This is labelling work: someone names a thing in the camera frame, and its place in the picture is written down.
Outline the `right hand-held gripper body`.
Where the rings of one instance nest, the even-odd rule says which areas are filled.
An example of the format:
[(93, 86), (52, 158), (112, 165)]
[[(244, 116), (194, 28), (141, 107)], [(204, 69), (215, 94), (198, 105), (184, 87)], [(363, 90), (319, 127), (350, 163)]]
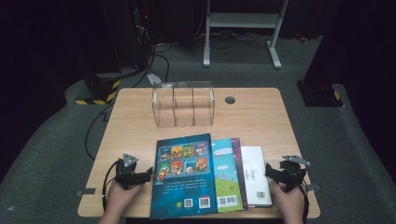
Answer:
[(311, 163), (301, 156), (283, 156), (283, 161), (279, 163), (282, 169), (279, 182), (286, 185), (286, 191), (291, 191), (294, 187), (300, 186), (306, 175), (306, 169), (301, 165), (310, 166)]

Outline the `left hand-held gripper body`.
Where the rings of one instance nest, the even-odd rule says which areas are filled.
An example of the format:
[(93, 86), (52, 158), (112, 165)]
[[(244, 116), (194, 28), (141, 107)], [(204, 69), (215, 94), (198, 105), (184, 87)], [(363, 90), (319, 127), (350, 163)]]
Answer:
[(135, 168), (138, 162), (138, 158), (127, 153), (123, 154), (123, 157), (118, 160), (116, 165), (116, 177), (115, 180), (124, 189), (130, 189), (132, 186), (136, 186), (135, 179), (143, 173), (136, 173)]

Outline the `white book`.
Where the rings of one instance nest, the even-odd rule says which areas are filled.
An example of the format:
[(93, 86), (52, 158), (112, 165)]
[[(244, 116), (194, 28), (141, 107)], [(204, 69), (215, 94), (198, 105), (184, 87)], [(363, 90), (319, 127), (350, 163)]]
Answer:
[(269, 181), (265, 175), (265, 162), (261, 147), (241, 147), (247, 205), (271, 207), (273, 205)]

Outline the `purple book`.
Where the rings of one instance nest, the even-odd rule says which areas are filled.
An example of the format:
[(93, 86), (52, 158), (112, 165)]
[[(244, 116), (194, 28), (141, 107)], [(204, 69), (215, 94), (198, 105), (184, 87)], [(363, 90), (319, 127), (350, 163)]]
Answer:
[(241, 192), (241, 200), (243, 205), (243, 210), (248, 210), (248, 199), (247, 199), (247, 192), (246, 192), (246, 184), (244, 178), (244, 169), (243, 169), (243, 162), (242, 162), (242, 154), (241, 154), (241, 145), (239, 138), (232, 138), (231, 139), (232, 146), (233, 146), (233, 157), (235, 162), (236, 173), (238, 177), (238, 183)]

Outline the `dark blue picture book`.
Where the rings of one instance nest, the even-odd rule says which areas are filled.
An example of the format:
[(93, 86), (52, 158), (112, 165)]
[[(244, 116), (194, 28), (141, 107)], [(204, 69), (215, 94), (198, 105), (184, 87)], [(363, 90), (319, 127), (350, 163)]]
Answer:
[(217, 212), (211, 135), (159, 140), (149, 217), (168, 219)]

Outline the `clear acrylic book rack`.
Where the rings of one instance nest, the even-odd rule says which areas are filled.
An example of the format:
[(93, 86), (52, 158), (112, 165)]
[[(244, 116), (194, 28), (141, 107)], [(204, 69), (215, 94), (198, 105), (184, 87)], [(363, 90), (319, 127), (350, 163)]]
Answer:
[(155, 83), (152, 111), (158, 127), (211, 126), (215, 95), (211, 81)]

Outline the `person's left hand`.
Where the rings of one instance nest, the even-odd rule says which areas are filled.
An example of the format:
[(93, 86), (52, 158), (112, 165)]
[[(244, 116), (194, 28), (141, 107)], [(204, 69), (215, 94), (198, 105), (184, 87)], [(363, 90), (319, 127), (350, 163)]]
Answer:
[(113, 182), (107, 194), (105, 214), (121, 216), (142, 188), (143, 184), (124, 189), (119, 183)]

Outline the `person's right hand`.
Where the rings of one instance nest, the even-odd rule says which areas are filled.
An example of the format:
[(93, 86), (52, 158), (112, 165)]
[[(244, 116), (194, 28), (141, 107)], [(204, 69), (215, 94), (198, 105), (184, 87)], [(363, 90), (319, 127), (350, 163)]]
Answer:
[(270, 181), (269, 187), (282, 217), (303, 217), (304, 194), (299, 187), (285, 192), (274, 180)]

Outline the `black yellow striped base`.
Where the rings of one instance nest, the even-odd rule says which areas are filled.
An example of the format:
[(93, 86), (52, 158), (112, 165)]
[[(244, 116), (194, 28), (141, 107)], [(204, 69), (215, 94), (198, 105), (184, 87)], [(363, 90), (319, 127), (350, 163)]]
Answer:
[(110, 104), (120, 85), (117, 73), (94, 74), (84, 78), (81, 88), (75, 96), (77, 105)]
[(338, 91), (332, 85), (318, 85), (297, 82), (297, 87), (306, 106), (314, 107), (343, 107), (344, 103)]

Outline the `black computer cabinet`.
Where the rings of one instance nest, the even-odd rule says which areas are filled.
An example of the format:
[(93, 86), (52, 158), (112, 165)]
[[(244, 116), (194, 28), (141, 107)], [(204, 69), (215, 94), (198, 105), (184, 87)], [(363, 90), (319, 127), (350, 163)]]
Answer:
[(152, 47), (148, 0), (100, 0), (120, 70), (146, 66)]

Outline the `white-framed desk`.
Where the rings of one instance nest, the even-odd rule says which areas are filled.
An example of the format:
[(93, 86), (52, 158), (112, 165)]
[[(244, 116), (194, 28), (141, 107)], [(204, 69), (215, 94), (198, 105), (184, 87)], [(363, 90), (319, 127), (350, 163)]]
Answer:
[(273, 29), (273, 35), (266, 42), (275, 69), (281, 69), (282, 64), (276, 52), (276, 41), (285, 17), (289, 0), (282, 0), (278, 13), (220, 13), (211, 11), (211, 0), (206, 0), (205, 12), (205, 45), (203, 67), (210, 66), (210, 29), (211, 28), (255, 28)]

